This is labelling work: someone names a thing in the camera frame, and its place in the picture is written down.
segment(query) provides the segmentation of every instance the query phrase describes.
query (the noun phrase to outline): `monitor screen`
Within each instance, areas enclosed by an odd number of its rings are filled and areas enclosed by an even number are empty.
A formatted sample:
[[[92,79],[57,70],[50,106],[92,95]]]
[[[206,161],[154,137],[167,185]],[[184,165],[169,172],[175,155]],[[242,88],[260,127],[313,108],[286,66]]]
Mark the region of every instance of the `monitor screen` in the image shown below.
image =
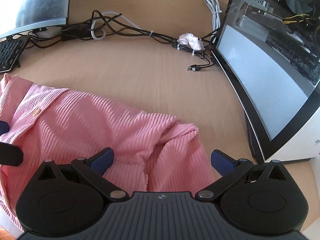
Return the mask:
[[[319,84],[319,16],[320,0],[229,2],[217,50],[250,98],[270,141]]]
[[[69,0],[0,0],[0,38],[54,25],[64,25]]]

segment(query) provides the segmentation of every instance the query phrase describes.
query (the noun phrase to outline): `metal screw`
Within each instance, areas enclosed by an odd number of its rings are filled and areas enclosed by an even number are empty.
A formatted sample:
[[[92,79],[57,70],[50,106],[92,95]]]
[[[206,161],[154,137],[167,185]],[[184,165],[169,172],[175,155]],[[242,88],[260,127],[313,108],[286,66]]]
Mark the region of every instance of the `metal screw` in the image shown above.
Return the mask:
[[[198,192],[198,196],[200,198],[212,198],[213,197],[213,192],[209,190],[201,190]]]
[[[114,190],[110,193],[110,196],[116,199],[123,198],[125,195],[126,193],[123,190]]]

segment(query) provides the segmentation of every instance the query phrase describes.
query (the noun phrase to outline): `computer monitor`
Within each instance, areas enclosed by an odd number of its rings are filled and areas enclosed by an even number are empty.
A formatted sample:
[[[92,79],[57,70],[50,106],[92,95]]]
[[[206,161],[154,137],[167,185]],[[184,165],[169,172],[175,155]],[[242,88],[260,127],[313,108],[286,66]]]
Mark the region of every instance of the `computer monitor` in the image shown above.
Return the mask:
[[[217,58],[259,163],[320,152],[320,0],[229,0]]]
[[[0,0],[0,38],[65,25],[68,7],[69,0]]]

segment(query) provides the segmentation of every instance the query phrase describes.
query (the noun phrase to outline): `black cable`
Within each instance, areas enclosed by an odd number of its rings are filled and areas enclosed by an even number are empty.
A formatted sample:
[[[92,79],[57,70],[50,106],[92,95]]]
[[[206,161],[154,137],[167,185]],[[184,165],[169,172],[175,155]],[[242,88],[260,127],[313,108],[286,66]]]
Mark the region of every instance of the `black cable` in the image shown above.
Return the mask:
[[[315,33],[314,33],[314,38],[315,38],[315,42],[318,46],[320,46],[320,25],[318,26],[318,28],[316,28]]]
[[[187,70],[199,71],[199,70],[202,70],[203,68],[212,67],[213,65],[214,64],[210,64],[210,65],[201,67],[201,65],[194,64],[194,65],[191,65],[190,67],[188,67]]]
[[[111,31],[111,33],[110,34],[106,34],[106,36],[110,36],[110,35],[114,35],[114,34],[117,34],[117,35],[120,35],[120,36],[127,36],[127,37],[149,36],[149,37],[153,38],[155,41],[157,41],[159,43],[171,44],[172,47],[175,48],[175,49],[179,48],[179,50],[183,50],[185,52],[193,53],[194,55],[198,56],[199,58],[205,59],[205,60],[208,61],[208,63],[204,64],[204,65],[195,65],[195,66],[197,66],[197,70],[200,70],[202,68],[206,68],[206,67],[214,65],[214,64],[211,64],[210,60],[207,58],[207,56],[210,57],[210,55],[205,53],[205,49],[201,50],[201,51],[196,51],[196,50],[193,50],[192,48],[190,48],[190,47],[188,47],[186,45],[180,44],[178,42],[177,38],[174,38],[174,37],[171,37],[171,36],[168,36],[168,35],[165,35],[165,34],[150,32],[150,31],[146,31],[146,30],[143,30],[143,29],[135,28],[133,26],[126,25],[126,24],[124,24],[122,22],[119,22],[117,20],[117,18],[120,17],[121,15],[122,14],[118,14],[118,15],[115,15],[113,17],[103,16],[101,14],[101,12],[99,12],[98,10],[93,10],[92,11],[92,17],[90,19],[85,20],[85,21],[80,22],[80,23],[68,25],[67,27],[63,28],[62,34],[57,35],[57,36],[52,37],[52,38],[42,38],[42,37],[39,37],[37,33],[31,31],[31,32],[28,33],[28,35],[30,36],[30,41],[33,43],[33,45],[29,46],[27,48],[31,48],[33,46],[36,46],[36,47],[41,48],[41,49],[48,48],[48,47],[53,46],[53,45],[59,43],[60,41],[62,41],[62,36],[63,35],[69,36],[69,37],[73,37],[73,38],[76,38],[76,39],[80,39],[82,41],[92,40],[93,39],[92,37],[86,37],[86,38],[78,37],[76,35],[70,34],[70,32],[72,30],[77,30],[77,29],[84,30],[84,27],[88,31],[96,32],[96,31],[99,31],[99,30],[101,30],[102,28],[104,28],[106,26]],[[92,22],[94,20],[102,20],[103,23],[101,25],[99,25],[98,27],[94,28],[94,29],[87,28],[87,26],[92,24]],[[115,28],[113,28],[110,25],[111,22],[117,24],[118,26],[121,26],[122,28],[120,28],[119,30],[116,30]],[[212,41],[216,37],[216,31],[218,31],[218,29],[219,28],[217,28],[216,30],[210,32],[206,36],[202,37],[201,40],[203,42],[208,43],[208,44],[213,44]],[[41,45],[38,44],[39,42],[50,41],[50,40],[53,40],[55,38],[60,38],[60,39],[57,40],[57,41],[54,41],[53,43],[48,44],[46,46],[41,46]]]

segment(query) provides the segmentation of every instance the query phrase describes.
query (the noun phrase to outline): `cable connector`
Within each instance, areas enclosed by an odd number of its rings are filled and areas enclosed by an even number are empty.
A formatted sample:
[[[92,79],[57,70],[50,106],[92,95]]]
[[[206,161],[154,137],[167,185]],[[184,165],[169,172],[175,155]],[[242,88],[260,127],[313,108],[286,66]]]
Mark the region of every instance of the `cable connector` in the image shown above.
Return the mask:
[[[202,67],[200,67],[198,65],[191,65],[190,67],[187,68],[187,70],[192,70],[192,71],[199,71],[201,69],[202,69]]]

